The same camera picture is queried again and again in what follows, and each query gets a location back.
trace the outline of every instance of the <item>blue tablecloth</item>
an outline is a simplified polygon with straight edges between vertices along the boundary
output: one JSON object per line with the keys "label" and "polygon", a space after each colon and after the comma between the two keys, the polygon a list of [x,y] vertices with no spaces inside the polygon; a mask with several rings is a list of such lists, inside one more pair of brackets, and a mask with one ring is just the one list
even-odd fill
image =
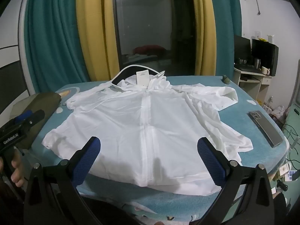
{"label": "blue tablecloth", "polygon": [[[247,93],[234,83],[225,85],[218,76],[177,76],[167,77],[172,85],[193,85],[201,83],[205,86],[230,86],[234,88],[238,95],[238,103],[219,112],[221,120],[250,138],[254,149],[249,152],[240,153],[242,164],[248,167],[255,167],[263,163],[266,170],[270,173],[278,168],[287,154],[287,145],[285,141],[275,148],[271,148],[263,134],[248,116],[249,111],[260,110],[272,122],[278,132],[284,138],[283,133],[267,113],[259,106],[249,103],[247,100],[253,100]],[[31,162],[38,161],[43,166],[56,165],[61,160],[51,150],[46,149],[42,144],[45,135],[53,128],[58,127],[72,113],[65,106],[65,101],[80,90],[86,91],[101,82],[89,82],[66,85],[58,92],[70,90],[65,96],[60,107],[61,113],[54,113],[47,121],[38,137],[34,141],[28,159]],[[139,187],[133,184],[120,183],[112,180],[106,180],[88,174],[83,185],[77,187],[78,191],[94,199],[100,199],[110,202],[122,209],[136,215],[145,215],[159,221],[172,219],[173,221],[194,221],[204,215],[217,197],[217,193],[210,196],[190,196],[179,195],[168,192],[162,192],[147,187]],[[237,197],[241,196],[243,187]]]}

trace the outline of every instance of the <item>blue gripper pad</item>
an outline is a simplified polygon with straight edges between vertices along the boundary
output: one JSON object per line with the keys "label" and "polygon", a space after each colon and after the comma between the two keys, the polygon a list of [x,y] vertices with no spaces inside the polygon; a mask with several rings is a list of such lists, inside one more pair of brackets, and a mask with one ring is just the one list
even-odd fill
{"label": "blue gripper pad", "polygon": [[86,178],[98,154],[100,153],[100,149],[101,149],[100,140],[96,137],[92,137],[92,138],[94,138],[94,140],[90,144],[90,147],[86,150],[86,152],[77,162],[75,168],[72,171],[71,182],[74,187],[83,184],[84,179]]}
{"label": "blue gripper pad", "polygon": [[209,140],[206,137],[198,140],[197,149],[199,156],[204,162],[215,185],[221,186],[223,188],[226,184],[226,171],[223,168],[222,164],[218,161],[218,155],[220,155],[218,153],[219,151],[217,151],[213,147],[213,145],[209,142]]}
{"label": "blue gripper pad", "polygon": [[22,121],[24,121],[26,118],[32,115],[31,110],[27,110],[25,113],[22,113],[21,115],[15,117],[15,124],[18,124]]}

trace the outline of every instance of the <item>gray smartphone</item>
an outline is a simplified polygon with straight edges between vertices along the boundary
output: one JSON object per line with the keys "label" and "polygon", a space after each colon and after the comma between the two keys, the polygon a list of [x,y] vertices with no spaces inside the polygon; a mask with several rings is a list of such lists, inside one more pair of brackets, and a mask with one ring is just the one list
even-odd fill
{"label": "gray smartphone", "polygon": [[254,123],[258,126],[263,135],[266,137],[272,148],[283,142],[283,138],[281,137],[281,135],[278,133],[272,123],[270,123],[270,121],[264,116],[264,114],[262,114],[261,111],[248,112],[248,114],[254,121]]}

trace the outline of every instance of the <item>silver bolt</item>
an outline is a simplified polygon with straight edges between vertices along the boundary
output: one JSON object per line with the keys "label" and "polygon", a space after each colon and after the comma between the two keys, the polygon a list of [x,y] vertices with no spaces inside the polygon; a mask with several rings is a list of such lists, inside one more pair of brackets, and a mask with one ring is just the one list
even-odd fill
{"label": "silver bolt", "polygon": [[35,163],[34,165],[33,165],[33,168],[34,169],[38,169],[40,167],[40,164],[39,163]]}
{"label": "silver bolt", "polygon": [[238,165],[238,163],[235,160],[231,160],[229,163],[233,167],[236,167]]}
{"label": "silver bolt", "polygon": [[65,166],[65,165],[67,165],[68,163],[69,163],[69,160],[64,159],[64,160],[61,160],[59,164],[62,165],[62,166]]}
{"label": "silver bolt", "polygon": [[265,169],[265,165],[264,164],[258,164],[258,167],[260,168],[260,169]]}

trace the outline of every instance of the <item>keyboard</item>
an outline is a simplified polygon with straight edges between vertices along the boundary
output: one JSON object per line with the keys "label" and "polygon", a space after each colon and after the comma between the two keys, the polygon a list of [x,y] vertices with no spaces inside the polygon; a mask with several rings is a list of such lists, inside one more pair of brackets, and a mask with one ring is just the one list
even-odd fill
{"label": "keyboard", "polygon": [[245,64],[242,64],[242,65],[235,64],[234,67],[236,69],[244,71],[244,72],[262,73],[259,69],[256,69],[256,68],[254,68],[252,66],[245,65]]}

